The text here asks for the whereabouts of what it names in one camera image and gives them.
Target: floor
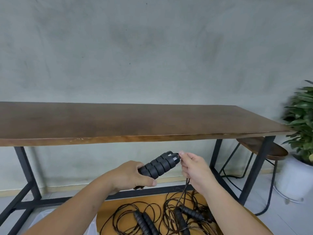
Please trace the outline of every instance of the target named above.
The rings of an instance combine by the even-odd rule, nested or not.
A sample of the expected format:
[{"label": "floor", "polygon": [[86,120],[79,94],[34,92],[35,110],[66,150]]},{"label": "floor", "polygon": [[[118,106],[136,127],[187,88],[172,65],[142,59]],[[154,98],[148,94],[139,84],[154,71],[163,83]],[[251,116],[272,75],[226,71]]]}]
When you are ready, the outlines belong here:
[{"label": "floor", "polygon": [[[259,175],[252,188],[245,207],[253,213],[260,212],[266,204],[271,176],[271,174]],[[245,183],[245,179],[233,179],[233,182],[238,187],[242,188]],[[184,183],[185,182],[161,183],[158,184],[158,186],[173,186],[181,185]],[[233,191],[237,195],[239,195],[239,191],[237,191],[230,183],[229,185],[233,189]],[[77,191],[49,193],[44,195],[43,198],[48,199],[68,197],[73,196],[76,193]],[[3,211],[3,209],[10,203],[12,199],[12,196],[0,198],[0,212]],[[32,200],[32,196],[27,196],[25,198],[25,201],[27,200]],[[36,209],[22,227],[20,234],[29,227],[36,215],[45,209],[48,208]],[[23,211],[13,212],[10,217],[5,221],[5,223],[0,227],[0,234],[7,234],[22,213]],[[259,216],[260,220],[263,221],[266,226],[268,226],[268,228],[272,231],[272,233],[274,233],[274,235],[313,234],[313,227],[311,226],[312,217],[313,191],[310,192],[310,194],[305,198],[305,201],[302,204],[295,204],[293,202],[285,204],[285,199],[282,198],[275,190],[273,191],[272,201],[268,211],[265,214]]]}]

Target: left hand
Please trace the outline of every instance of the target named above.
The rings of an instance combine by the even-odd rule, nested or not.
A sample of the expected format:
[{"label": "left hand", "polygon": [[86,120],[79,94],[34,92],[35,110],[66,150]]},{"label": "left hand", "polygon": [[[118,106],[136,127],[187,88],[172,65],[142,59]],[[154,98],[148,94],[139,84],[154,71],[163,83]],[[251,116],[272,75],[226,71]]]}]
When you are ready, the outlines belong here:
[{"label": "left hand", "polygon": [[156,180],[138,172],[138,168],[142,166],[144,166],[142,162],[128,161],[105,173],[103,176],[109,179],[112,184],[112,193],[132,189],[136,186],[156,186]]}]

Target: concrete wall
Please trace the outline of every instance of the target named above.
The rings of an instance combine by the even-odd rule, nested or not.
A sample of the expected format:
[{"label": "concrete wall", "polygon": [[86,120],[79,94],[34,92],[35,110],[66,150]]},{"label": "concrete wall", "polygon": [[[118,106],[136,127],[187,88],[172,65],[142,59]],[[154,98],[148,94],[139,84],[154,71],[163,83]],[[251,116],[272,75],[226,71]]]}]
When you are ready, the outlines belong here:
[{"label": "concrete wall", "polygon": [[[313,0],[0,0],[0,101],[225,104],[279,121],[313,75]],[[27,148],[40,186],[213,140]],[[236,145],[222,144],[221,164]],[[249,152],[238,151],[240,168]],[[180,175],[175,168],[166,176]],[[25,185],[0,148],[0,190]]]}]

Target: wooden table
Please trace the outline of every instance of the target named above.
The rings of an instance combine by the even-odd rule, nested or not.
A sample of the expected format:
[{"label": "wooden table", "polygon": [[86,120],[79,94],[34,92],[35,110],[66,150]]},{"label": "wooden table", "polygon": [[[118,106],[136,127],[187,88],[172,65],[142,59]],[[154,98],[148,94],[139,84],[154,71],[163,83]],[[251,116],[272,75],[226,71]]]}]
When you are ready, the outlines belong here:
[{"label": "wooden table", "polygon": [[[60,205],[69,199],[41,199],[24,146],[217,139],[210,168],[217,181],[245,204],[275,135],[292,133],[289,127],[238,106],[0,102],[0,146],[14,146],[28,182],[0,214],[0,225],[14,210],[25,209],[9,233],[17,234],[34,208]],[[214,168],[218,152],[224,138],[256,136],[264,136],[265,140],[237,198]],[[181,188],[124,191],[108,199],[176,192]],[[30,190],[34,200],[22,202]]]}]

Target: tabletop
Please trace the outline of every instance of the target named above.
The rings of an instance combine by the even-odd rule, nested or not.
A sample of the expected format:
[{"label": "tabletop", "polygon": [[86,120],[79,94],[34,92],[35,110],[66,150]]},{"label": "tabletop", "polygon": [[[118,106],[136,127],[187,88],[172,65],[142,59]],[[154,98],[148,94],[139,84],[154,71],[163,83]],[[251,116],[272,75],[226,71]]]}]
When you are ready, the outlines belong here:
[{"label": "tabletop", "polygon": [[0,146],[157,142],[287,135],[238,106],[0,102]]}]

